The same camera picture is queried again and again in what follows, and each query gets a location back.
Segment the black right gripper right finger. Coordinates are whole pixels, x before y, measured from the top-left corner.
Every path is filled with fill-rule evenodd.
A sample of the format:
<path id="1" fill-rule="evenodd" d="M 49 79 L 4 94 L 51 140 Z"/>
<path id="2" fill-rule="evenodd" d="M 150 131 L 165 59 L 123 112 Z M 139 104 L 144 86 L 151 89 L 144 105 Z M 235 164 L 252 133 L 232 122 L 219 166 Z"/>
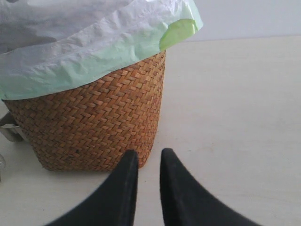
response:
<path id="1" fill-rule="evenodd" d="M 255 226 L 210 194 L 173 149 L 161 152 L 160 199 L 166 226 Z"/>

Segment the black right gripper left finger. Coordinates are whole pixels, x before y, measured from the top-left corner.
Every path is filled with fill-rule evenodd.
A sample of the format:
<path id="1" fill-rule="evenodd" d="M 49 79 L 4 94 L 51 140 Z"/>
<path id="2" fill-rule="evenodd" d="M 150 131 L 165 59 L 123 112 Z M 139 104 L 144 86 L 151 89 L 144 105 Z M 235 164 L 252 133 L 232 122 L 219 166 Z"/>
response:
<path id="1" fill-rule="evenodd" d="M 127 150 L 107 179 L 81 204 L 49 226 L 132 226 L 138 182 L 138 155 Z"/>

